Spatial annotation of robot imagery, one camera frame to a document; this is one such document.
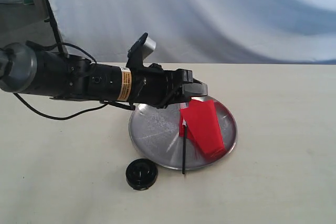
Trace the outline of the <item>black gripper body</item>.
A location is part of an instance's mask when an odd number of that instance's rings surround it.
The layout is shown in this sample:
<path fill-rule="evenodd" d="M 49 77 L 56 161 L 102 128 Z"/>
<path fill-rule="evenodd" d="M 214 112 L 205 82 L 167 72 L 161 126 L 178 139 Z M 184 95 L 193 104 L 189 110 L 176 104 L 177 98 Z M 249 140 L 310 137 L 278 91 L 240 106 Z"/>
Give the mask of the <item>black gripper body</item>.
<path fill-rule="evenodd" d="M 143 103 L 157 109 L 182 103 L 183 70 L 163 70 L 156 63 L 149 67 L 131 68 L 130 104 Z"/>

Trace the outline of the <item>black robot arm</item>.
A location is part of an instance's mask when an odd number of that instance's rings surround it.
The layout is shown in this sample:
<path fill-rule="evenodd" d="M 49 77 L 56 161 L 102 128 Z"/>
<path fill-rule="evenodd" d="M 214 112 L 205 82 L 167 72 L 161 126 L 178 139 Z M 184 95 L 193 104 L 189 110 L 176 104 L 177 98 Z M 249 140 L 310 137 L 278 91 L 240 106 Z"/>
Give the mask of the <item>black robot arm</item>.
<path fill-rule="evenodd" d="M 154 50 L 148 39 L 138 40 L 128 51 L 125 67 L 97 63 L 91 55 L 63 55 L 28 41 L 1 49 L 1 89 L 66 101 L 98 101 L 134 110 L 136 104 L 157 109 L 190 102 L 208 94 L 207 85 L 190 70 L 164 70 L 143 64 Z"/>

